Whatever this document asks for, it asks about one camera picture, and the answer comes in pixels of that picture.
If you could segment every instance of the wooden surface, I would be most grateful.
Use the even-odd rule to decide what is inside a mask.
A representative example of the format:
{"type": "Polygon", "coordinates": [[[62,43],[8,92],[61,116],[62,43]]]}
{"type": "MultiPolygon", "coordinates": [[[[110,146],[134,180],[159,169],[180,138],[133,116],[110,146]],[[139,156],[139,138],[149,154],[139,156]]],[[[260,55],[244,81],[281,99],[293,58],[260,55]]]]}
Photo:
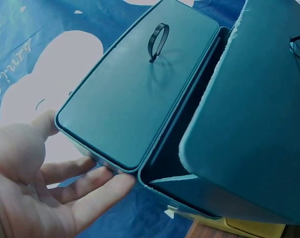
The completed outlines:
{"type": "MultiPolygon", "coordinates": [[[[193,222],[186,238],[243,238],[193,222]]],[[[282,238],[300,238],[300,227],[287,226],[282,238]]]]}
{"type": "Polygon", "coordinates": [[[219,231],[194,221],[186,235],[186,238],[243,238],[243,237],[229,234],[227,232],[219,231]]]}

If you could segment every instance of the black loop handle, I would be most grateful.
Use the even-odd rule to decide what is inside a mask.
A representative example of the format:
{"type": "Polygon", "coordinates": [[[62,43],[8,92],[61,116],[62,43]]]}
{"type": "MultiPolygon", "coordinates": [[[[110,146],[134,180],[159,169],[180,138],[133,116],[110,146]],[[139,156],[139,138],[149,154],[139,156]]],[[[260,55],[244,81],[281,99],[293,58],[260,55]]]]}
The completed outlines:
{"type": "Polygon", "coordinates": [[[296,36],[290,39],[290,49],[292,51],[292,53],[300,59],[300,55],[298,55],[298,53],[296,53],[295,49],[294,49],[294,42],[300,40],[300,36],[296,36]]]}
{"type": "Polygon", "coordinates": [[[155,61],[155,59],[160,55],[161,50],[165,44],[166,39],[168,38],[169,35],[169,31],[170,31],[170,27],[167,24],[164,23],[160,23],[156,29],[153,31],[149,42],[148,42],[148,52],[150,55],[150,63],[153,63],[155,61]],[[160,34],[160,32],[164,29],[161,41],[159,43],[158,48],[156,49],[156,52],[153,54],[153,47],[154,47],[154,43],[155,40],[157,39],[158,35],[160,34]]]}

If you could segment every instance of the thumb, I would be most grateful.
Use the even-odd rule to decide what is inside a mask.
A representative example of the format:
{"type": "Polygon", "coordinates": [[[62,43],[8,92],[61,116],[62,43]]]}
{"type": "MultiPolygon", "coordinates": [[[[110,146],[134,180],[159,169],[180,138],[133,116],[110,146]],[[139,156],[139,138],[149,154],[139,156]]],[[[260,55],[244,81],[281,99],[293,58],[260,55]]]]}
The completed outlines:
{"type": "Polygon", "coordinates": [[[30,183],[44,162],[46,138],[56,133],[53,117],[53,112],[47,112],[32,125],[0,127],[0,173],[14,182],[30,183]]]}

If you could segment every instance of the box lid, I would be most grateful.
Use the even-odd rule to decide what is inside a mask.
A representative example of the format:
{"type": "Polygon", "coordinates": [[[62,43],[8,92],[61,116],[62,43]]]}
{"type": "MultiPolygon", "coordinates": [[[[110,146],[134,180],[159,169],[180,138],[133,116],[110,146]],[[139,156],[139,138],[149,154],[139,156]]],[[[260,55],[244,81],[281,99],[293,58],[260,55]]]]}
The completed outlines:
{"type": "MultiPolygon", "coordinates": [[[[297,224],[300,59],[291,47],[300,54],[300,41],[290,38],[299,35],[296,1],[248,0],[179,148],[190,173],[297,224]]],[[[247,211],[217,214],[283,220],[247,211]]]]}
{"type": "Polygon", "coordinates": [[[73,92],[57,115],[57,125],[120,168],[136,169],[160,137],[218,28],[178,1],[159,2],[73,92]],[[161,55],[151,63],[150,38],[154,40],[158,26],[164,28],[155,52],[166,25],[161,55]]]}

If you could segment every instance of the finger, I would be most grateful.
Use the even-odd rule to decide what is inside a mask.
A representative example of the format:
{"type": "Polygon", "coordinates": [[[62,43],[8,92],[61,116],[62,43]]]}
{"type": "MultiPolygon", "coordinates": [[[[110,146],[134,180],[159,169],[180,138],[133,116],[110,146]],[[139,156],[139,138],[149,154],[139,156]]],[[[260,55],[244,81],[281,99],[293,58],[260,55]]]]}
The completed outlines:
{"type": "Polygon", "coordinates": [[[0,126],[0,172],[7,178],[29,184],[44,162],[45,139],[57,132],[54,112],[48,111],[31,124],[0,126]]]}
{"type": "Polygon", "coordinates": [[[65,204],[86,196],[112,178],[113,173],[103,166],[88,172],[67,187],[50,189],[50,193],[60,203],[65,204]]]}
{"type": "Polygon", "coordinates": [[[90,157],[83,157],[74,161],[43,164],[40,171],[46,185],[63,182],[71,177],[82,175],[96,166],[90,157]]]}
{"type": "Polygon", "coordinates": [[[54,124],[55,111],[49,110],[34,119],[31,124],[35,126],[43,139],[46,141],[51,135],[58,133],[58,129],[54,124]]]}
{"type": "Polygon", "coordinates": [[[116,175],[102,187],[77,201],[68,203],[73,213],[77,234],[127,195],[134,183],[135,179],[131,175],[116,175]]]}

